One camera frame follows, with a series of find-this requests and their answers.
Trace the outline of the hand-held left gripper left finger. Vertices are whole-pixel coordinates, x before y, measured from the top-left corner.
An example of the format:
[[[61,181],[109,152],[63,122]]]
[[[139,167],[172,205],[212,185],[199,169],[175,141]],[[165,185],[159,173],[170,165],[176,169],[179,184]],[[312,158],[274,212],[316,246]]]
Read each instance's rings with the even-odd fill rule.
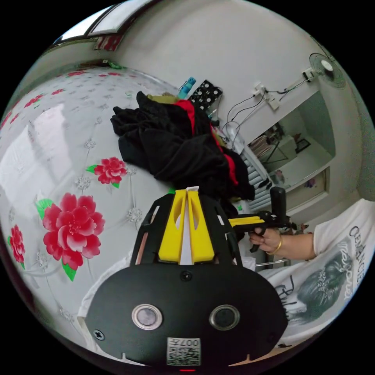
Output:
[[[187,191],[176,190],[158,252],[160,261],[180,261]]]

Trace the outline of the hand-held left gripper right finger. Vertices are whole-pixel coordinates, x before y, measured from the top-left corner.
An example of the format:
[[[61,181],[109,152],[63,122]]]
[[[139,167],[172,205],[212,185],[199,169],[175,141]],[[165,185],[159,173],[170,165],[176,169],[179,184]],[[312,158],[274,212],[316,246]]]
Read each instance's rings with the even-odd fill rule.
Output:
[[[193,262],[212,262],[214,250],[198,191],[189,191],[189,236]]]

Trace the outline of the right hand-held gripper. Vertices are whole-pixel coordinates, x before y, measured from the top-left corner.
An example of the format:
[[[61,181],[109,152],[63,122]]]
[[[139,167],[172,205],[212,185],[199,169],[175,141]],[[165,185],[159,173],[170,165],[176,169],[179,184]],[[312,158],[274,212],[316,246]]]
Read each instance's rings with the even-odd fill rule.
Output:
[[[241,214],[228,219],[234,233],[254,233],[255,229],[293,229],[294,223],[290,217],[284,214],[275,214],[269,211],[261,211],[255,214]]]

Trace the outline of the person's right hand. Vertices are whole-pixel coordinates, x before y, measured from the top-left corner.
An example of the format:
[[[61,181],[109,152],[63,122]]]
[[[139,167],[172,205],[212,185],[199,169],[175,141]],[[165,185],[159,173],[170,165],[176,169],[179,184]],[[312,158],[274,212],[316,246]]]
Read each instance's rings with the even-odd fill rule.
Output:
[[[264,251],[268,254],[277,253],[283,244],[283,238],[277,229],[255,229],[254,233],[249,234],[250,242],[252,244],[251,252],[257,250]]]

